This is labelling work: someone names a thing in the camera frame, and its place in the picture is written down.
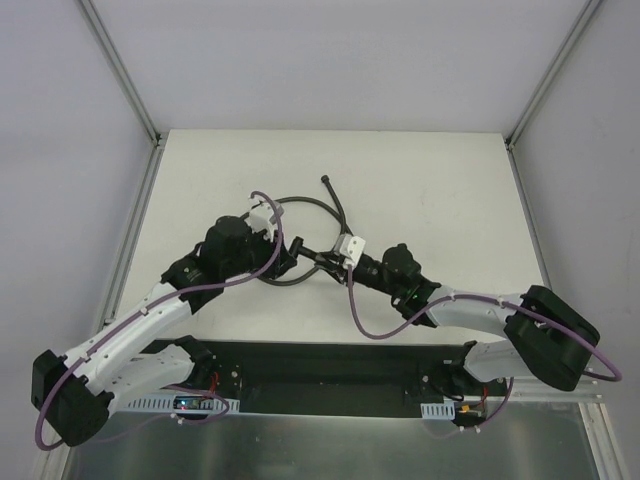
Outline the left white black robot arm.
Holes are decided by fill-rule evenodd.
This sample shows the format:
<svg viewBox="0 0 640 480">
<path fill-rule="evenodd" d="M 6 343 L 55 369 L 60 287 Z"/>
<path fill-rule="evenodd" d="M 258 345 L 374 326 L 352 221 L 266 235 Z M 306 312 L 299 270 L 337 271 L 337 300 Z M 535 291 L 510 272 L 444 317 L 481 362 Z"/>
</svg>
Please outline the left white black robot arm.
<svg viewBox="0 0 640 480">
<path fill-rule="evenodd" d="M 81 445 L 131 401 L 165 387 L 204 387 L 212 355 L 191 336 L 137 356 L 226 289 L 277 278 L 295 265 L 282 218 L 262 204 L 246 217 L 223 216 L 192 252 L 175 261 L 128 313 L 61 355 L 46 350 L 32 366 L 34 440 L 42 451 Z"/>
</svg>

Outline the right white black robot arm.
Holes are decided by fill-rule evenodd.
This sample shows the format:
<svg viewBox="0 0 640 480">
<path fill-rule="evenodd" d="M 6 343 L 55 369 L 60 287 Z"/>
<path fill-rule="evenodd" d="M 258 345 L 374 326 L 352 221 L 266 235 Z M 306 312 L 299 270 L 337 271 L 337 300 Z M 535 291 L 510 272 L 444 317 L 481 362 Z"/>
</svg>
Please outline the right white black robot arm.
<svg viewBox="0 0 640 480">
<path fill-rule="evenodd" d="M 503 295 L 455 290 L 424 277 L 404 244 L 387 249 L 379 260 L 353 247 L 312 258 L 349 289 L 363 285 L 388 295 L 407 325 L 496 336 L 494 342 L 466 343 L 463 355 L 452 361 L 450 382 L 461 394 L 473 394 L 499 377 L 528 375 L 572 391 L 600 341 L 593 325 L 544 286 Z"/>
</svg>

